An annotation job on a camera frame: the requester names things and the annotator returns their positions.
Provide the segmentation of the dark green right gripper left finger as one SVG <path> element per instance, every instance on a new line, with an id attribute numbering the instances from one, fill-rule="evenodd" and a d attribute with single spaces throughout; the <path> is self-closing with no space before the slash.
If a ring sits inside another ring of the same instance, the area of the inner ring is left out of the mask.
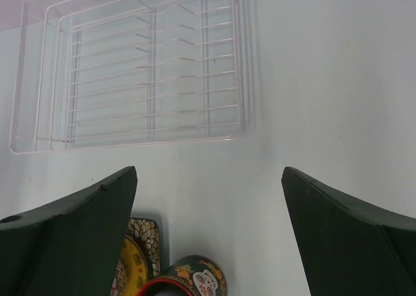
<path id="1" fill-rule="evenodd" d="M 125 167 L 1 219 L 1 294 L 110 295 L 136 191 Z"/>

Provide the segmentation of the yellow round patterned plate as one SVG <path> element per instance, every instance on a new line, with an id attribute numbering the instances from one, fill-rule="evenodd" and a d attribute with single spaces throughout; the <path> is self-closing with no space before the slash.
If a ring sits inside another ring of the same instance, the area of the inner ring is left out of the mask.
<path id="1" fill-rule="evenodd" d="M 150 278 L 145 256 L 130 235 L 123 241 L 110 295 L 137 295 Z"/>

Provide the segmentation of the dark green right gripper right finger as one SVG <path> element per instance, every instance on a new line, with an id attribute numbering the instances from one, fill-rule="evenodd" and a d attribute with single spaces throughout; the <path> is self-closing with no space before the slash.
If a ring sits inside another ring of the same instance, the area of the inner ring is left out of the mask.
<path id="1" fill-rule="evenodd" d="M 312 295 L 414 295 L 415 219 L 294 167 L 283 193 Z"/>

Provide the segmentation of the black square floral plate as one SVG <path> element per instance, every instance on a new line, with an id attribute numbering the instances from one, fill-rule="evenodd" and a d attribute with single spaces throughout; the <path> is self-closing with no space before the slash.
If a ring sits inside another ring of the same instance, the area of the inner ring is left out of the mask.
<path id="1" fill-rule="evenodd" d="M 154 220 L 131 217 L 127 225 L 127 234 L 138 245 L 149 271 L 148 278 L 161 273 L 161 246 L 159 227 Z"/>

